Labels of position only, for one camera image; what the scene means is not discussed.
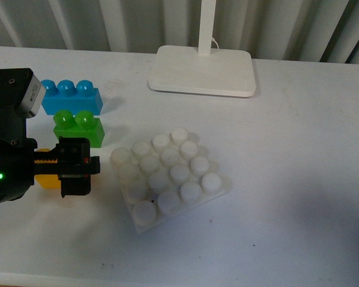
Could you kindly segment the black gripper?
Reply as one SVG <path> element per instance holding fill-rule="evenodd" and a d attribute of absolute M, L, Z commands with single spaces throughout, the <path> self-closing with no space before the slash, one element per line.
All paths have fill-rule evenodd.
<path fill-rule="evenodd" d="M 87 138 L 61 136 L 52 150 L 34 152 L 37 142 L 27 137 L 28 118 L 17 112 L 33 75 L 29 68 L 0 69 L 0 203 L 21 198 L 34 184 L 34 174 L 56 175 L 62 197 L 86 196 L 91 176 L 101 171 Z"/>

